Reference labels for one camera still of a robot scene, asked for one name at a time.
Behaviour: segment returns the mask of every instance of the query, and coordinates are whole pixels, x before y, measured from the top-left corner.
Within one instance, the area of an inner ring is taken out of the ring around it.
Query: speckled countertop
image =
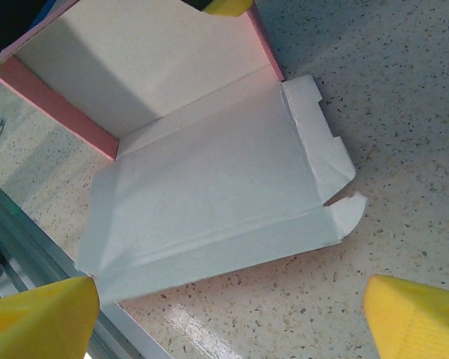
[[[310,73],[370,199],[342,244],[123,306],[175,358],[377,358],[366,280],[449,289],[449,1],[260,0],[288,77]],[[107,161],[0,88],[0,186],[72,257]]]

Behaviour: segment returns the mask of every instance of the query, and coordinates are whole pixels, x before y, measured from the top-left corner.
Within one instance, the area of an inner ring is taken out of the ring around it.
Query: open box
[[[66,1],[0,55],[0,82],[113,162],[77,266],[102,303],[338,243],[360,194],[310,76],[281,82],[256,7]]]

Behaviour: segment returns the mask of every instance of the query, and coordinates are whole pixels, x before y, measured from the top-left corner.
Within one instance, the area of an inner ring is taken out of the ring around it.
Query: box flap
[[[356,226],[361,195],[323,205],[354,174],[334,163],[333,154],[350,163],[346,151],[312,78],[292,85],[283,86],[292,112],[276,82],[181,129],[164,126],[95,176],[77,266],[95,276],[102,303],[332,245]]]
[[[355,168],[342,140],[329,130],[313,78],[298,77],[284,82],[281,88],[306,150],[321,203],[325,203],[354,178]]]

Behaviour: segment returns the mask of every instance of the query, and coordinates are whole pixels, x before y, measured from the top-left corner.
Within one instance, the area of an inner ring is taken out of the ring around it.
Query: white cardboard
[[[313,79],[243,82],[248,96],[232,84],[209,95],[218,111],[177,110],[95,176],[77,267],[102,304],[333,245],[360,221],[360,194],[323,205],[355,170]]]
[[[180,0],[81,0],[16,56],[117,138],[269,65],[246,15]]]

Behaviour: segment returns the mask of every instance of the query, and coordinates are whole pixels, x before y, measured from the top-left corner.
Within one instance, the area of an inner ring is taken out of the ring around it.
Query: folded flap
[[[284,82],[281,91],[296,122],[321,203],[325,203],[354,178],[355,168],[342,140],[329,130],[312,76]]]
[[[357,192],[352,197],[346,197],[326,207],[332,214],[335,222],[337,235],[343,238],[356,228],[364,216],[367,198]]]

